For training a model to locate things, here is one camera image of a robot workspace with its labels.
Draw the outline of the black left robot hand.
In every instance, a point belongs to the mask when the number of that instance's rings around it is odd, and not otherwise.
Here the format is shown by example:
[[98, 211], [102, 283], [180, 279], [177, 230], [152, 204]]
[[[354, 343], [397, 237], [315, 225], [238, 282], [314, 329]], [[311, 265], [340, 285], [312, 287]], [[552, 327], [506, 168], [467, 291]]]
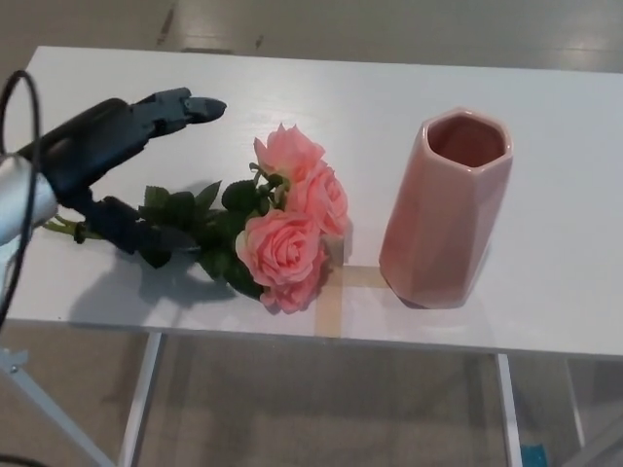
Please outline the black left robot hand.
[[149, 140], [216, 121], [226, 109], [225, 102], [193, 96], [186, 88], [159, 91], [133, 104], [110, 98], [41, 138], [40, 170], [59, 205], [82, 214], [84, 227], [122, 251], [194, 251], [199, 246], [181, 229], [158, 227], [117, 198], [95, 201], [91, 185], [142, 152]]

